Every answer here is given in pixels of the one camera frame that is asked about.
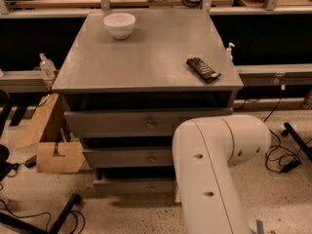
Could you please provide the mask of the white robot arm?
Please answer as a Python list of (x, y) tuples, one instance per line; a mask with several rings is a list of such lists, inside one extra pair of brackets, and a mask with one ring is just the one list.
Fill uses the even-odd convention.
[(229, 167), (270, 144), (267, 126), (250, 115), (196, 118), (177, 127), (173, 161), (188, 234), (252, 234)]

